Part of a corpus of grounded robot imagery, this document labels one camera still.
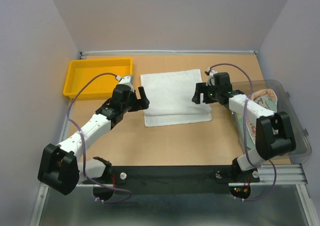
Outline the white terry towel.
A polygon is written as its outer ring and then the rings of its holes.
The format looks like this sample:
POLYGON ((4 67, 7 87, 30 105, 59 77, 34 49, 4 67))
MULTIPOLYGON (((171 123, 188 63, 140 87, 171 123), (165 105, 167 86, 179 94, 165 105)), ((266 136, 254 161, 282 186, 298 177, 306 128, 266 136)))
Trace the white terry towel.
POLYGON ((211 107, 192 102, 196 83, 201 81, 199 69, 141 75, 140 82, 149 100, 149 108, 143 112, 144 125, 157 127, 211 121, 211 107))

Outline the orange and green printed towel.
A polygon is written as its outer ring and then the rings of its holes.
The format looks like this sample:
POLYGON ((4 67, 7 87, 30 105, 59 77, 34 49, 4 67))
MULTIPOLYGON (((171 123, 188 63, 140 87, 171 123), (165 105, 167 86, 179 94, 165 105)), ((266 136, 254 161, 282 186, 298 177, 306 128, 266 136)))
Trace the orange and green printed towel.
MULTIPOLYGON (((277 112, 278 98, 273 89, 261 89, 254 92, 251 99, 259 104, 260 106, 277 112)), ((233 122, 238 131, 239 142, 241 144, 242 150, 245 151, 244 147, 244 134, 243 134, 243 117, 238 113, 232 115, 233 122)), ((246 120, 246 145, 247 150, 250 151, 255 147, 256 140, 256 127, 253 126, 248 120, 246 120)))

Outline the clear plastic storage bin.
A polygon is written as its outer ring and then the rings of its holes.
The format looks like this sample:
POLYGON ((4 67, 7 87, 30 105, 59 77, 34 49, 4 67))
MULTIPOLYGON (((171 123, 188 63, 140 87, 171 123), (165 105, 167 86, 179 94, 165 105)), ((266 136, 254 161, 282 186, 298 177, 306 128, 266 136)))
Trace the clear plastic storage bin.
MULTIPOLYGON (((301 126, 300 121, 294 111, 294 108, 291 105, 289 93, 285 91, 282 84, 276 80, 252 81, 252 86, 253 86, 254 93, 262 89, 274 90, 277 96, 277 104, 276 104, 277 107, 275 108, 275 106, 271 106, 270 104, 269 106, 270 109, 277 112, 284 111, 290 117, 292 130, 293 130, 294 138, 296 142, 296 149, 295 151, 292 151, 288 154, 273 158, 272 161, 275 164, 276 163, 285 164, 285 162, 288 162, 288 160, 290 159, 292 164, 304 163, 308 159, 309 155, 311 154, 312 149, 307 139, 307 133, 301 126)), ((251 92, 250 83, 248 81, 232 83, 232 87, 234 90, 240 90, 244 92, 246 95, 249 95, 251 92)), ((233 124, 238 132, 238 141, 241 145, 243 153, 245 153, 244 139, 243 139, 243 118, 241 115, 238 116, 238 114, 235 114, 233 112, 231 113, 231 115, 232 115, 233 124)), ((247 136, 246 136, 247 146, 248 146, 248 150, 250 150, 254 146, 254 143, 249 134, 249 129, 246 129, 246 132, 247 132, 247 136)))

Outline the yellow plastic tray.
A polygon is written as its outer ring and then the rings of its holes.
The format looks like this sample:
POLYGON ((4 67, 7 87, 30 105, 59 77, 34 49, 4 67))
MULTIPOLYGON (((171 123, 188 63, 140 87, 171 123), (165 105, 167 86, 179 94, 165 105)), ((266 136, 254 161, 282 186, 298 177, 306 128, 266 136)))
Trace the yellow plastic tray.
MULTIPOLYGON (((69 63, 63 95, 73 99, 92 78, 102 73, 113 73, 121 77, 133 73, 131 58, 106 58, 73 60, 69 63)), ((118 81, 111 75, 95 79, 77 98, 78 100, 108 99, 118 81)))

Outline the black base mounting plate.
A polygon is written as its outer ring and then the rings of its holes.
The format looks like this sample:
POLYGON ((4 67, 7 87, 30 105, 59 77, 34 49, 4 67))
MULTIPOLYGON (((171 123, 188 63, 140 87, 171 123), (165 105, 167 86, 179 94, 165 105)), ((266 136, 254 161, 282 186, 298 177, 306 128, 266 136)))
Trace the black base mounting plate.
POLYGON ((230 165, 192 166, 112 166, 109 175, 93 177, 98 182, 111 184, 115 176, 118 188, 142 194, 228 194, 229 184, 256 183, 254 170, 232 173, 230 165))

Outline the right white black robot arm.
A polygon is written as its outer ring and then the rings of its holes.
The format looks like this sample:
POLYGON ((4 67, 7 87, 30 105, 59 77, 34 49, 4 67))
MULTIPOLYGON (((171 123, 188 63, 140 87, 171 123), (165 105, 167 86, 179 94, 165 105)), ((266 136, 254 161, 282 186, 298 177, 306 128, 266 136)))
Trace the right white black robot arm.
POLYGON ((240 114, 243 122, 249 121, 256 129, 253 149, 232 161, 230 175, 241 181, 248 171, 261 166, 267 160, 296 149, 290 116, 286 112, 266 109, 245 93, 233 89, 228 73, 209 75, 207 82, 196 83, 192 102, 200 104, 220 103, 230 111, 240 114))

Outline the aluminium frame rail front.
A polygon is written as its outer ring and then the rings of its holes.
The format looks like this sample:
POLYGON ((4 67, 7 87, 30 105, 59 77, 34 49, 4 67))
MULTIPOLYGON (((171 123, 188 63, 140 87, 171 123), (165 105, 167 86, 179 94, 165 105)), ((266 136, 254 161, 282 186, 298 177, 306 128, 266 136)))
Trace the aluminium frame rail front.
POLYGON ((205 166, 112 166, 92 160, 86 172, 100 183, 128 185, 130 181, 142 183, 200 183, 212 180, 221 184, 265 183, 278 185, 307 184, 300 165, 263 165, 246 172, 234 170, 230 165, 205 166))

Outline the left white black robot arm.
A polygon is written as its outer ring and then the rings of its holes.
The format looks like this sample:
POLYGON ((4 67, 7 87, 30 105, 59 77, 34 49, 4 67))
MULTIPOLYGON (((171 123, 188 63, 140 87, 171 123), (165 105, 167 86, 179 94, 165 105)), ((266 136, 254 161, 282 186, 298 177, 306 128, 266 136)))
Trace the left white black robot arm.
POLYGON ((78 127, 76 133, 57 145, 48 144, 42 152, 38 180, 63 195, 71 193, 78 183, 86 180, 97 179, 101 183, 113 180, 112 164, 98 156, 88 161, 86 150, 120 123, 125 113, 149 107, 144 88, 139 87, 137 92, 129 85, 116 85, 111 98, 83 127, 78 127))

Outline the aluminium rail back edge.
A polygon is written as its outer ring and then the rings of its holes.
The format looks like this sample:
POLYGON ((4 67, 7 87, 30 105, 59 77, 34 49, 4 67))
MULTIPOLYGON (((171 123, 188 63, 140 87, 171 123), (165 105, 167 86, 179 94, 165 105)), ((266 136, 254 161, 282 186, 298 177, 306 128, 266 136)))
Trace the aluminium rail back edge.
POLYGON ((213 54, 239 54, 256 55, 255 50, 108 50, 108 51, 82 51, 80 59, 87 56, 110 56, 110 55, 213 55, 213 54))

